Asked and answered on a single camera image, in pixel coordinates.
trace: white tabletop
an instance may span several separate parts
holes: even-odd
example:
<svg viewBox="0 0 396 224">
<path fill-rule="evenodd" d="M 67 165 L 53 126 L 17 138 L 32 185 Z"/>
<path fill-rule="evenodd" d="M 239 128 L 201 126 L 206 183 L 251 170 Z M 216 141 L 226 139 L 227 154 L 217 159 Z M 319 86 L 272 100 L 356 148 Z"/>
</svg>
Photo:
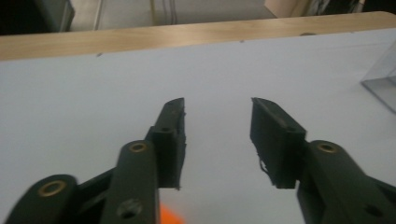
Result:
<svg viewBox="0 0 396 224">
<path fill-rule="evenodd" d="M 396 185 L 396 116 L 363 86 L 396 29 L 0 62 L 0 219 L 37 180 L 113 167 L 163 104 L 186 99 L 181 191 L 189 224 L 304 223 L 295 190 L 271 185 L 249 139 L 250 97 L 280 104 L 309 141 L 344 147 Z"/>
</svg>

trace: floor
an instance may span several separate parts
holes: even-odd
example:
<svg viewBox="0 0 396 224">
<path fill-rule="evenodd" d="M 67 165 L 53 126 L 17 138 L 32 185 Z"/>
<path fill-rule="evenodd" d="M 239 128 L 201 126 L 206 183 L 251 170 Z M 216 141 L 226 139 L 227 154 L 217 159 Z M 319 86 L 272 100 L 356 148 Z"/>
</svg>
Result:
<svg viewBox="0 0 396 224">
<path fill-rule="evenodd" d="M 71 31 L 272 19 L 264 0 L 71 0 Z"/>
</svg>

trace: table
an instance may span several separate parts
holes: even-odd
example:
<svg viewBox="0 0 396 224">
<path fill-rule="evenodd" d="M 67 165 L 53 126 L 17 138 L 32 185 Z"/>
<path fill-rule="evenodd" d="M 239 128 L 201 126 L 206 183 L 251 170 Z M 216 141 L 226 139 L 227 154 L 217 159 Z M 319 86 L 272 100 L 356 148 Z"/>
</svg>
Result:
<svg viewBox="0 0 396 224">
<path fill-rule="evenodd" d="M 235 40 L 335 34 L 396 27 L 386 12 L 260 21 L 227 21 L 94 32 L 0 36 L 0 60 L 136 49 L 182 47 Z"/>
</svg>

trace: blurry orange object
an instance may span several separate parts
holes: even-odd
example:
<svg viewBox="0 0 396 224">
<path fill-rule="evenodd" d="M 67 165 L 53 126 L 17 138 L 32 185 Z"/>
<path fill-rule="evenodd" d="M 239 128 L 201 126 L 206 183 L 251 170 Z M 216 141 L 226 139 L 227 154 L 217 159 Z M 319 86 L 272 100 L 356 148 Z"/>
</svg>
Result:
<svg viewBox="0 0 396 224">
<path fill-rule="evenodd" d="M 169 208 L 161 204 L 161 224 L 184 224 L 183 219 L 178 217 Z"/>
</svg>

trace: transparent box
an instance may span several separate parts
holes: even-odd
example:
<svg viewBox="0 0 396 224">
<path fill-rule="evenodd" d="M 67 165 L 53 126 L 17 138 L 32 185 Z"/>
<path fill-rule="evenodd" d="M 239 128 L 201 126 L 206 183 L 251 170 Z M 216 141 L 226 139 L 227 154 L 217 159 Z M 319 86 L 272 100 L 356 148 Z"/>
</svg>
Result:
<svg viewBox="0 0 396 224">
<path fill-rule="evenodd" d="M 396 41 L 373 65 L 361 84 L 396 114 Z"/>
</svg>

